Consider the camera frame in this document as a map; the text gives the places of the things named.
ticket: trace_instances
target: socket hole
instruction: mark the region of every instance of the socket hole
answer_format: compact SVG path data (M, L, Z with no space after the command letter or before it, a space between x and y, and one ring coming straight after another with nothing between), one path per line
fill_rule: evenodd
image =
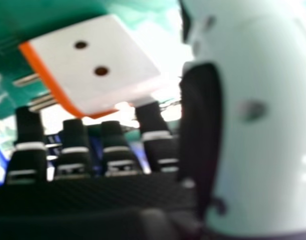
M109 74L109 69L106 66L99 66L95 69L94 73L98 76L105 76Z
M76 49L85 49L88 46L88 43L86 41L78 41L75 43Z

